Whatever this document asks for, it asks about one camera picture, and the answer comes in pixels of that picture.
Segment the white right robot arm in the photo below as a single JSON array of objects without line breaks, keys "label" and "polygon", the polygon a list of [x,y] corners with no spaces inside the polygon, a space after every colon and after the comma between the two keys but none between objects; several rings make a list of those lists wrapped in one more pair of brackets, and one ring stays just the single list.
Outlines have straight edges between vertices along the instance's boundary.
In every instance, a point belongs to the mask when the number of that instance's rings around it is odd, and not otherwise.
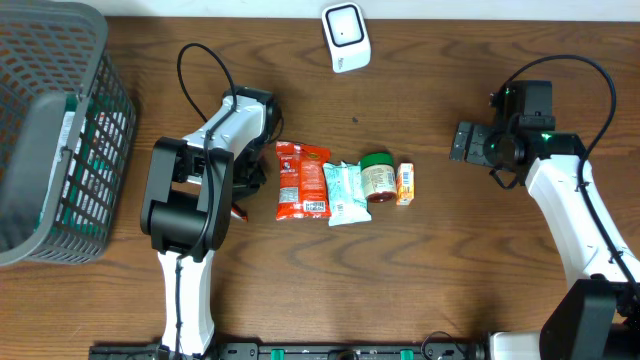
[{"label": "white right robot arm", "polygon": [[513,172],[539,206],[561,256],[568,292],[537,332],[496,332],[472,359],[636,359],[639,261],[595,186],[577,135],[552,116],[517,116],[491,126],[462,122],[450,157]]}]

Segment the red white packet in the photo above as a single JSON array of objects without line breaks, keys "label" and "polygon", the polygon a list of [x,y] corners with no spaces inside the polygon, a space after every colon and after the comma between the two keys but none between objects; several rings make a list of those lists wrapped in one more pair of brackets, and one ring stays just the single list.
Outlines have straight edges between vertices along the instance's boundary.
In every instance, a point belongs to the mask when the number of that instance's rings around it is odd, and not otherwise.
[{"label": "red white packet", "polygon": [[232,204],[231,206],[231,215],[239,220],[242,220],[244,222],[248,221],[248,216],[247,213],[242,210],[238,205],[236,205],[235,203]]}]

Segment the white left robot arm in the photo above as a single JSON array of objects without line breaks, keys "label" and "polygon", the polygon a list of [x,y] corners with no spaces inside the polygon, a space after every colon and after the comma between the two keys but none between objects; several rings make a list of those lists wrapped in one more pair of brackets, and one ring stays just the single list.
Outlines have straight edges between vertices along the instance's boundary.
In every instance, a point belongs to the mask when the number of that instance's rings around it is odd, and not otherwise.
[{"label": "white left robot arm", "polygon": [[182,138],[154,145],[140,216],[162,266],[166,326],[160,358],[201,359],[212,342],[211,275],[235,201],[266,181],[263,148],[281,108],[265,90],[227,90],[220,109]]}]

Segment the red snack bag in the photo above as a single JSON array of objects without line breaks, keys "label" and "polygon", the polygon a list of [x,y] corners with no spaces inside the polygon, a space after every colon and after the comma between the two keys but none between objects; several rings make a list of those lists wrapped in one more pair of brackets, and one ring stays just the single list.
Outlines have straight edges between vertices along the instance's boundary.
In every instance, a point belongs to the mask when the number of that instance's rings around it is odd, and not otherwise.
[{"label": "red snack bag", "polygon": [[329,218],[329,200],[323,165],[328,148],[278,141],[280,187],[276,219]]}]

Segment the small orange carton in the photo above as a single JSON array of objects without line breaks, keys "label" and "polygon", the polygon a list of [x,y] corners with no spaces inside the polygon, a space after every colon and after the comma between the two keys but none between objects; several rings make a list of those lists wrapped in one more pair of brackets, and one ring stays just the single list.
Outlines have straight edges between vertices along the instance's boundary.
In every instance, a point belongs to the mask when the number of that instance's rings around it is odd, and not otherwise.
[{"label": "small orange carton", "polygon": [[401,163],[396,173],[396,204],[408,206],[415,198],[414,165]]}]

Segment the green lid jar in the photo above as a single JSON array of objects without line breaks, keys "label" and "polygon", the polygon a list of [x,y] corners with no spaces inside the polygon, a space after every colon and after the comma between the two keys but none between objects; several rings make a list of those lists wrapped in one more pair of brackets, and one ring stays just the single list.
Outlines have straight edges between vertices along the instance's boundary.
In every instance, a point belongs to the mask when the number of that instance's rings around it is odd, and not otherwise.
[{"label": "green lid jar", "polygon": [[360,160],[363,193],[370,203],[394,200],[397,196],[393,157],[386,152],[372,153]]}]

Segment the light green snack packet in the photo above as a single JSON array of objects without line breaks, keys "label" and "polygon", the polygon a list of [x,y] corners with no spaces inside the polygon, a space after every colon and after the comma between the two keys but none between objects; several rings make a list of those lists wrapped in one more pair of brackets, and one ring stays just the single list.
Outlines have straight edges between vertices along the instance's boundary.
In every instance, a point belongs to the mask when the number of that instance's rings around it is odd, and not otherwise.
[{"label": "light green snack packet", "polygon": [[364,196],[360,164],[323,165],[330,208],[330,227],[372,220]]}]

